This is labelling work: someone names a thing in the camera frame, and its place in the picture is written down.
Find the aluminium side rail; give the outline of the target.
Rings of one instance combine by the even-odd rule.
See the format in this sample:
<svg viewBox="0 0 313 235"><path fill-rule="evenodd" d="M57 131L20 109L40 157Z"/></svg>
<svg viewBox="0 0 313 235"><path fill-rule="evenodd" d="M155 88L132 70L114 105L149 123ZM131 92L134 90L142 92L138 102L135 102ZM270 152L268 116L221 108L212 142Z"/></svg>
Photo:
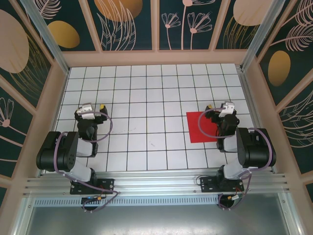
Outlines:
<svg viewBox="0 0 313 235"><path fill-rule="evenodd" d="M276 163L276 153L265 128L260 126L254 107L252 93L244 73L239 73L239 80L250 111L252 126L237 129L238 160L243 168L261 171Z"/></svg>

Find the red cloth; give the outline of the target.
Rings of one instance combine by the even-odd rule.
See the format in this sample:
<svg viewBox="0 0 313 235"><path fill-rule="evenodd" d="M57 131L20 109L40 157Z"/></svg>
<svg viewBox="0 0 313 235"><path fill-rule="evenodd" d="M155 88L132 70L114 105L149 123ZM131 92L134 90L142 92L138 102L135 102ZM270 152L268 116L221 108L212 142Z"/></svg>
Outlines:
<svg viewBox="0 0 313 235"><path fill-rule="evenodd" d="M198 127L198 119L201 112L187 112L187 123L189 129L189 136L191 143L202 143L202 142L217 142L216 138L211 138L205 136ZM205 116L201 117L200 120L201 129L212 136L216 136L217 125L213 123L210 119L207 119Z"/></svg>

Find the aluminium corner post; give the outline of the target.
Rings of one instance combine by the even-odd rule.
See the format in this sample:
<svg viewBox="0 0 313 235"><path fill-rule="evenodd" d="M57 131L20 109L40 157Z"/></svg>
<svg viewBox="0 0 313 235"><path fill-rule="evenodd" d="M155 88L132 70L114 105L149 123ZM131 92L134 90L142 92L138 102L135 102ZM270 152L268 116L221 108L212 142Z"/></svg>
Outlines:
<svg viewBox="0 0 313 235"><path fill-rule="evenodd" d="M56 62L62 71L68 75L69 70L66 60L45 22L45 20L52 20L61 10L60 0L20 0L20 2L39 31L40 36L46 42Z"/></svg>
<svg viewBox="0 0 313 235"><path fill-rule="evenodd" d="M268 35L270 35L270 30L273 28L273 25L276 19L278 19L279 14L284 12L283 8L285 2L288 2L288 5L290 0L271 0L271 4L247 49L243 61L239 65L240 72L244 73L247 71L263 41Z"/></svg>

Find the aluminium rail beam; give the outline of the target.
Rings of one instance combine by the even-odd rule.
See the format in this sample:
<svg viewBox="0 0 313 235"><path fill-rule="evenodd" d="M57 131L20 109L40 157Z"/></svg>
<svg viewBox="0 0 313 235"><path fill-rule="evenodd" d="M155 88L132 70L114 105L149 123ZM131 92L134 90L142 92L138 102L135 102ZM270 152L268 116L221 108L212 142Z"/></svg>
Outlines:
<svg viewBox="0 0 313 235"><path fill-rule="evenodd" d="M151 171L99 172L99 178L114 179L114 189L122 196L161 196L200 194L199 176L214 176L217 169L183 169ZM252 174L251 181L244 181L250 193L289 192L290 186L282 173L264 170ZM22 189L23 196L59 197L69 196L70 181L65 177L49 173L39 178L27 179Z"/></svg>

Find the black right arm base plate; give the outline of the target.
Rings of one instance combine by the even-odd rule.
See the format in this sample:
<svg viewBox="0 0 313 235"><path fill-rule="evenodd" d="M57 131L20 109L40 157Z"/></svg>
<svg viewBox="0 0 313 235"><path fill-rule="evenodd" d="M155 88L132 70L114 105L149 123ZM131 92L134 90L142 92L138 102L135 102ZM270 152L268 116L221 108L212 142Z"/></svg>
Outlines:
<svg viewBox="0 0 313 235"><path fill-rule="evenodd" d="M239 191L245 190L241 180L218 179L216 176L200 177L200 186L201 191L207 193L235 193L237 189Z"/></svg>

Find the grey metal sheet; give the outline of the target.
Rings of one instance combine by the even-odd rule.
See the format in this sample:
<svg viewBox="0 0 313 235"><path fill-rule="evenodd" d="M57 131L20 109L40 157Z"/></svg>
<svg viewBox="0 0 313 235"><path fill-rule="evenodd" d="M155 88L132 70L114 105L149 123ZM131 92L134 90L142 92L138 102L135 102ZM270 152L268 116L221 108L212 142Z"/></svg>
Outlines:
<svg viewBox="0 0 313 235"><path fill-rule="evenodd" d="M305 235L287 193L250 194L235 209L213 204L120 205L96 213L59 198L23 200L13 235Z"/></svg>

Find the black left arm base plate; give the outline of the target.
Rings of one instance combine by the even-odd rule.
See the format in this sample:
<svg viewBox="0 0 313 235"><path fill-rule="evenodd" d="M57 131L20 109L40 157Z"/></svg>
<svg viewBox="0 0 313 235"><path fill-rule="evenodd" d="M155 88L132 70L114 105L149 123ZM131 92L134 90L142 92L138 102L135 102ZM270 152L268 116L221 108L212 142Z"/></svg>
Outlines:
<svg viewBox="0 0 313 235"><path fill-rule="evenodd" d="M114 189L114 179L97 179L94 184L86 182L88 185L92 185L97 188L103 188L112 191ZM90 187L87 187L81 183L71 181L70 195L96 195L96 194L112 194L112 192L102 192Z"/></svg>

